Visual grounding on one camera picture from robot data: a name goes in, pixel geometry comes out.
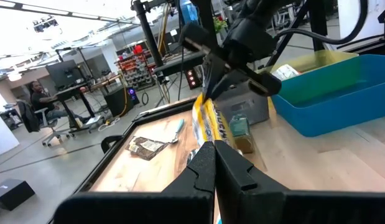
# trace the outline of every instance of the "table leg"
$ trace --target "table leg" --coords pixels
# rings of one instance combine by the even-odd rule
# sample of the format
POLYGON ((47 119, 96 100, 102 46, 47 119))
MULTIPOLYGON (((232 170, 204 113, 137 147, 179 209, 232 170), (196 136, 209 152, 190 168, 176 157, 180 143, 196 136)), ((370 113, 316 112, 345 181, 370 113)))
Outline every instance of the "table leg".
POLYGON ((79 125, 76 123, 76 119, 75 119, 73 113, 72 113, 72 112, 70 111, 70 109, 68 108, 68 106, 67 106, 67 104, 65 103, 65 101, 60 100, 60 102, 61 102, 62 106, 65 108, 65 111, 67 112, 67 114, 68 114, 68 116, 69 116, 69 118, 70 118, 70 122, 72 122, 72 123, 75 125, 76 129, 77 129, 78 131, 80 131, 80 127, 79 127, 79 125))
POLYGON ((90 114, 90 116, 92 118, 95 118, 95 115, 94 115, 94 112, 93 110, 91 109, 90 107, 90 104, 88 103, 87 99, 85 98, 84 94, 80 93, 80 98, 81 100, 83 100, 83 103, 85 104, 87 110, 88 110, 88 113, 90 114))

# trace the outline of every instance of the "gray box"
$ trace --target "gray box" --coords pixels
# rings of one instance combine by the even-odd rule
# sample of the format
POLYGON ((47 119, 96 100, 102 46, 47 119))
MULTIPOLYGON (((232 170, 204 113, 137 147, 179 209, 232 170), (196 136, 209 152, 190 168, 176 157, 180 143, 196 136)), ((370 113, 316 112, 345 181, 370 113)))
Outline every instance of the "gray box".
POLYGON ((227 122, 237 114, 245 114, 249 124, 269 119, 267 97, 252 92, 248 82, 240 83, 235 88, 223 92, 215 103, 227 122))

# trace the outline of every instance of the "black case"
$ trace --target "black case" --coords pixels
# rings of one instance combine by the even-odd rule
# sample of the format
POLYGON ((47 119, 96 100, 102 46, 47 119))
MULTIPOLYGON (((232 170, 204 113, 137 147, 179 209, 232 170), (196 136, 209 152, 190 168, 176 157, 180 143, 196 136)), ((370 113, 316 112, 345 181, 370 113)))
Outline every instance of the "black case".
POLYGON ((11 211, 34 194, 26 181, 7 179, 0 184, 0 208, 11 211))
MULTIPOLYGON (((127 90, 126 90, 126 97, 127 97, 126 111, 124 112, 123 115, 125 115, 134 106, 134 103, 127 90)), ((106 104, 108 105, 109 110, 111 111, 114 117, 121 115, 121 113, 124 110, 124 106, 126 102, 126 100, 124 99, 123 86, 108 93, 106 96, 104 96, 104 99, 106 101, 106 104)))

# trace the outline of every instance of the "concrete floor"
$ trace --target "concrete floor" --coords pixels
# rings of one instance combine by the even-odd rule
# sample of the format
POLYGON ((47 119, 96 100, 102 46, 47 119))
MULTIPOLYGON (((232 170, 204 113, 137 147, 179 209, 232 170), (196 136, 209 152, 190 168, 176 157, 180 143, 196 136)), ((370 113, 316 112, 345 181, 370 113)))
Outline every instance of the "concrete floor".
MULTIPOLYGON (((328 21, 328 33, 332 38, 340 37, 337 19, 328 21)), ((279 62, 311 54, 312 46, 310 38, 294 35, 279 62)), ((177 78, 176 75, 171 76, 172 80, 175 78, 177 78)), ((179 80, 176 80, 169 88, 171 101, 177 99, 178 85, 179 80)), ((140 100, 143 92, 138 93, 140 100)), ((149 103, 145 106, 137 105, 115 126, 102 132, 95 130, 91 134, 80 133, 74 139, 64 138, 62 143, 53 140, 52 147, 43 147, 41 144, 44 136, 50 134, 49 129, 28 133, 25 127, 21 126, 14 130, 20 145, 0 155, 0 183, 8 178, 26 180, 36 195, 11 212, 1 210, 0 223, 46 223, 57 205, 76 189, 104 156, 100 148, 101 141, 106 136, 123 133, 140 112, 155 107, 160 99, 157 87, 146 92, 149 95, 149 103)), ((199 92, 199 88, 190 90, 186 80, 183 79, 181 99, 197 95, 199 92)), ((99 108, 99 103, 104 103, 103 97, 98 93, 95 93, 95 96, 88 95, 87 98, 95 109, 99 108)), ((81 100, 71 101, 68 105, 76 114, 87 116, 81 100)), ((67 119, 62 118, 56 129, 65 129, 68 125, 67 119)))

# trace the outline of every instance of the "yellow cable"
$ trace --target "yellow cable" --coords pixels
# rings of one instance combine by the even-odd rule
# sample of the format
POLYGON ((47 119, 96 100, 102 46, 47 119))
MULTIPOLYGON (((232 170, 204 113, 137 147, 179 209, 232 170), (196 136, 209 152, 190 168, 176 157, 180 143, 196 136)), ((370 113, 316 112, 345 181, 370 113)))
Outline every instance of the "yellow cable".
POLYGON ((162 28, 162 32, 159 34, 159 48, 158 48, 159 49, 159 53, 161 53, 162 47, 164 47, 164 35, 165 35, 165 32, 166 32, 167 18, 168 18, 169 12, 170 12, 170 4, 168 4, 167 7, 166 7, 166 13, 165 13, 165 16, 164 16, 165 17, 164 18, 165 22, 164 22, 164 25, 163 25, 163 28, 162 28))
MULTIPOLYGON (((166 3, 166 5, 163 7, 162 15, 165 14, 165 10, 166 10, 166 9, 167 9, 167 3, 166 3)), ((160 31, 162 30, 163 21, 164 21, 164 16, 162 16, 162 19, 160 20, 159 35, 158 35, 158 39, 157 39, 157 47, 158 47, 158 49, 159 49, 159 44, 160 44, 160 31)))
POLYGON ((120 118, 121 116, 123 116, 128 108, 128 93, 126 91, 126 86, 125 84, 123 83, 123 80, 121 80, 121 83, 123 85, 123 90, 124 90, 124 108, 123 108, 123 111, 122 113, 118 114, 115 116, 115 118, 120 118))

